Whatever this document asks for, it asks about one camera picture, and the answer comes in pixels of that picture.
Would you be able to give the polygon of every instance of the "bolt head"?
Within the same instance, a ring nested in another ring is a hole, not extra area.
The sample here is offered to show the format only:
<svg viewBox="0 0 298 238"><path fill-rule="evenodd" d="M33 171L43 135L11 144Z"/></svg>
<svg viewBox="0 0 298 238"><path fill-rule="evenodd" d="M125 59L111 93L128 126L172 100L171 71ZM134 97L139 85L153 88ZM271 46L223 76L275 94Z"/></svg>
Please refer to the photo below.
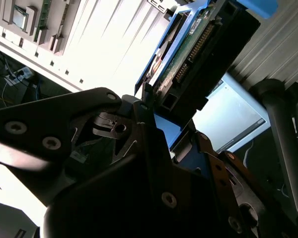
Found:
<svg viewBox="0 0 298 238"><path fill-rule="evenodd" d="M227 153L227 156L229 156L232 160L235 160L234 155L232 155L231 153Z"/></svg>
<svg viewBox="0 0 298 238"><path fill-rule="evenodd" d="M61 141L53 136L47 136L42 140L42 144L49 150L57 150L61 147Z"/></svg>
<svg viewBox="0 0 298 238"><path fill-rule="evenodd" d="M20 121L9 121L4 125L7 132L14 135L21 135L27 131L27 126Z"/></svg>

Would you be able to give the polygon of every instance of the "cable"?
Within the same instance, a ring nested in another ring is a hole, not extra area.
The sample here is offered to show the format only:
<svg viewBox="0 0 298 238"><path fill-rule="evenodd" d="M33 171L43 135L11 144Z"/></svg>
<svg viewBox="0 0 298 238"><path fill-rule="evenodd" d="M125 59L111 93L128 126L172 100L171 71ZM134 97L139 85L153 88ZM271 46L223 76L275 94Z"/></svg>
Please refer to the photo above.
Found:
<svg viewBox="0 0 298 238"><path fill-rule="evenodd" d="M0 100L4 100L6 103L10 103L10 104L13 104L13 102L9 101L9 100L6 100L6 99L3 99L0 97Z"/></svg>
<svg viewBox="0 0 298 238"><path fill-rule="evenodd" d="M284 187L285 187L285 183L283 184L282 189L281 189L282 195L289 198L289 196L287 194L285 194L285 192L284 192Z"/></svg>
<svg viewBox="0 0 298 238"><path fill-rule="evenodd" d="M6 88L7 85L8 85L8 83L5 83L5 86L4 86L3 90L2 90L2 95L1 95L2 101L3 101L3 103L4 103L4 105L5 105L6 108L7 108L7 105L6 105L5 99L4 99L4 91L5 91L5 88Z"/></svg>
<svg viewBox="0 0 298 238"><path fill-rule="evenodd" d="M38 85L36 85L36 90L35 90L35 97L36 97L37 101L39 100L38 99L38 93L39 93L40 84L41 84L41 79L39 79Z"/></svg>
<svg viewBox="0 0 298 238"><path fill-rule="evenodd" d="M247 168L247 156L248 156L248 152L250 151L251 148L253 148L254 146L254 139L252 139L252 144L251 146L245 151L244 154L244 160L243 160L243 165Z"/></svg>

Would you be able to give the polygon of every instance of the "gray metal pipe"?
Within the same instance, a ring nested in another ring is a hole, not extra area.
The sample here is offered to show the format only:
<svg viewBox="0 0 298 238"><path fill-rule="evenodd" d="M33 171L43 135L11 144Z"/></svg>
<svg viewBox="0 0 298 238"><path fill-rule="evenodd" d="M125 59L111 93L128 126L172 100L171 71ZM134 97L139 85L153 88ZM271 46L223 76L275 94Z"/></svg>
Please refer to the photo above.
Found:
<svg viewBox="0 0 298 238"><path fill-rule="evenodd" d="M269 116L285 185L298 215L298 142L292 116L286 102L273 93L262 95L262 102Z"/></svg>

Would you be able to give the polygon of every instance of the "blue plastic part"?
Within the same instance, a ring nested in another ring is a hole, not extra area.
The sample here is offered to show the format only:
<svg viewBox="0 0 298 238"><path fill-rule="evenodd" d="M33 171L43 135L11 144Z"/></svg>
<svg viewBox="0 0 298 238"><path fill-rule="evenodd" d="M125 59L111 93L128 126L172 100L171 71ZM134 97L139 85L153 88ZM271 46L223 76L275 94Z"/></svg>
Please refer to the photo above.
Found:
<svg viewBox="0 0 298 238"><path fill-rule="evenodd" d="M155 124L157 128L163 130L168 147L170 148L171 145L178 138L178 136L181 134L181 128L178 125L156 114L154 114L154 119L155 119Z"/></svg>
<svg viewBox="0 0 298 238"><path fill-rule="evenodd" d="M247 134L245 137L243 137L227 149L231 152L235 152L240 147L254 139L256 136L258 136L265 130L267 130L270 127L270 122L266 110L228 73L226 73L222 77L222 81L225 82L231 89L233 89L265 121L258 128L254 129L251 133ZM172 144L175 142L175 140L178 138L178 136L180 136L182 129L176 124L158 115L154 115L154 118L157 128L163 130L168 147L170 148Z"/></svg>
<svg viewBox="0 0 298 238"><path fill-rule="evenodd" d="M237 0L237 1L265 19L270 18L278 8L278 4L276 0Z"/></svg>

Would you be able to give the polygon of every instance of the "computer component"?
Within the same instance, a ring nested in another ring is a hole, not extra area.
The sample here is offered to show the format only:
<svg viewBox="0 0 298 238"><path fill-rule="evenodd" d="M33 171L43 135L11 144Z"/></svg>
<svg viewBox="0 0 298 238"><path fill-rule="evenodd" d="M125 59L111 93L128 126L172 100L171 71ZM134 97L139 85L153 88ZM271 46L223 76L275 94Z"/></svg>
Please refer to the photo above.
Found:
<svg viewBox="0 0 298 238"><path fill-rule="evenodd" d="M80 0L0 0L2 36L12 32L54 54L64 52Z"/></svg>

